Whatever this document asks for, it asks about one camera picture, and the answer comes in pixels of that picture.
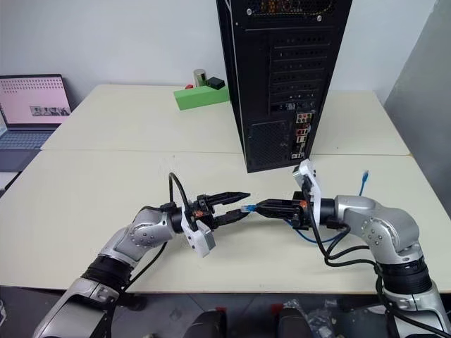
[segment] green foam pad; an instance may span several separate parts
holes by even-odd
[[[227,86],[222,87],[220,90],[208,86],[178,90],[174,92],[174,97],[181,111],[200,106],[208,106],[209,104],[219,104],[230,100]]]

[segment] laptop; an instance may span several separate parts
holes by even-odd
[[[0,76],[0,172],[20,172],[70,115],[59,74]]]

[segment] white wall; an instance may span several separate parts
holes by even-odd
[[[383,103],[435,0],[354,0],[331,89],[372,89]]]
[[[438,0],[385,109],[451,216],[450,18],[451,1]]]
[[[354,0],[332,88],[385,101],[434,2]],[[226,77],[214,0],[0,0],[0,53],[0,73],[62,73],[76,102],[99,83]]]

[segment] computer tower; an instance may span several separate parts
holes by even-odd
[[[352,0],[216,0],[248,172],[310,154]]]

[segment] black cable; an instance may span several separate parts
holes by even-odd
[[[355,259],[353,261],[346,261],[346,262],[340,262],[340,263],[332,263],[329,260],[333,260],[336,258],[339,258],[341,256],[344,256],[345,254],[348,254],[349,252],[352,251],[356,251],[356,250],[361,250],[361,249],[369,249],[369,247],[367,246],[353,246],[351,248],[348,248],[346,250],[341,251],[340,253],[337,253],[336,255],[330,256],[330,253],[332,252],[333,248],[338,244],[338,242],[340,242],[350,231],[347,231],[347,229],[343,232],[343,236],[339,236],[336,240],[334,240],[332,242],[332,244],[330,244],[330,246],[328,247],[327,250],[324,249],[323,244],[321,243],[320,236],[319,236],[319,231],[318,228],[316,227],[316,222],[315,222],[315,217],[313,214],[313,210],[311,208],[311,203],[310,203],[310,198],[309,195],[305,192],[305,189],[302,190],[302,194],[304,195],[304,199],[307,202],[307,210],[309,213],[309,218],[310,218],[310,222],[312,225],[312,229],[313,232],[315,234],[315,239],[318,242],[318,246],[321,250],[321,252],[324,255],[324,262],[334,268],[338,268],[338,267],[343,267],[343,266],[347,266],[347,265],[353,265],[353,264],[360,264],[360,263],[366,263],[366,264],[370,264],[374,267],[374,271],[376,272],[378,279],[376,280],[376,292],[378,294],[378,298],[381,301],[381,303],[385,306],[385,308],[387,309],[387,311],[391,314],[393,314],[396,318],[399,318],[400,320],[409,323],[410,325],[419,327],[423,330],[432,332],[438,336],[444,337],[444,338],[451,338],[451,334],[448,334],[442,330],[439,330],[435,327],[432,327],[430,325],[421,323],[417,320],[411,319],[407,316],[405,316],[402,311],[398,310],[397,308],[395,308],[394,306],[391,305],[390,301],[387,299],[387,297],[383,294],[383,287],[382,287],[382,273],[381,273],[381,269],[379,268],[379,266],[377,265],[377,263],[370,261],[368,259]]]
[[[111,338],[111,326],[113,325],[113,317],[114,317],[114,311],[116,310],[115,306],[112,306],[107,312],[107,320],[108,323],[106,324],[106,332],[105,332],[105,338]]]
[[[142,276],[143,273],[146,272],[147,269],[149,269],[155,262],[156,260],[161,256],[161,254],[163,253],[164,249],[166,248],[168,242],[164,242],[163,246],[161,247],[160,251],[158,251],[158,253],[155,255],[154,259],[152,259],[149,264],[147,264],[146,266],[143,267],[143,269],[141,269],[141,271],[138,272],[138,274],[136,274],[136,276],[134,276],[130,282],[123,288],[123,291],[127,291],[127,289],[134,283],[136,282],[136,280],[138,278],[140,278]]]
[[[349,232],[350,232],[350,227],[349,227],[349,225],[346,225],[346,230],[345,230],[342,234],[340,234],[340,236],[338,236],[337,239],[335,239],[335,240],[330,244],[330,246],[328,247],[328,249],[326,250],[326,249],[324,248],[324,245],[321,243],[321,240],[319,241],[319,239],[321,239],[321,237],[320,237],[320,235],[319,235],[319,231],[318,231],[318,228],[317,228],[317,226],[316,226],[316,221],[315,221],[315,217],[314,217],[314,214],[313,214],[313,210],[311,209],[310,197],[309,197],[309,195],[307,194],[307,192],[306,192],[305,189],[302,190],[302,194],[304,195],[304,199],[305,199],[305,201],[307,202],[307,212],[309,213],[309,218],[310,218],[310,222],[311,222],[311,228],[312,228],[313,233],[314,233],[314,235],[315,235],[315,239],[316,239],[316,241],[318,242],[319,249],[321,250],[321,253],[322,253],[323,256],[324,256],[324,262],[325,262],[327,265],[332,266],[332,267],[334,267],[334,268],[337,268],[337,267],[342,267],[342,266],[348,266],[348,265],[354,265],[354,264],[365,263],[365,264],[370,264],[370,265],[372,265],[373,267],[376,267],[376,268],[377,268],[377,264],[374,263],[373,261],[368,260],[368,259],[355,259],[355,260],[353,260],[353,261],[340,262],[340,263],[331,263],[330,261],[333,261],[333,260],[335,260],[335,259],[337,259],[337,258],[339,258],[339,257],[342,257],[342,256],[344,256],[345,254],[348,254],[349,252],[353,252],[353,251],[356,251],[356,250],[362,250],[362,249],[369,249],[369,247],[368,247],[368,246],[353,246],[352,248],[345,249],[345,250],[343,250],[343,251],[341,251],[341,252],[339,252],[339,253],[337,253],[337,254],[331,256],[330,253],[331,253],[331,251],[333,250],[333,248],[334,248],[334,247],[335,247],[335,246],[336,246],[343,238],[345,238],[345,236],[346,236],[347,234],[349,234]]]
[[[177,176],[175,176],[174,173],[169,173],[169,201],[174,202],[174,196],[173,196],[173,185],[172,181],[174,180],[175,185],[177,185],[178,191],[180,192],[180,195],[182,197],[183,205],[185,206],[185,210],[187,211],[190,208],[190,205],[188,204],[188,198],[186,197],[185,190],[182,187],[182,184],[178,180]]]

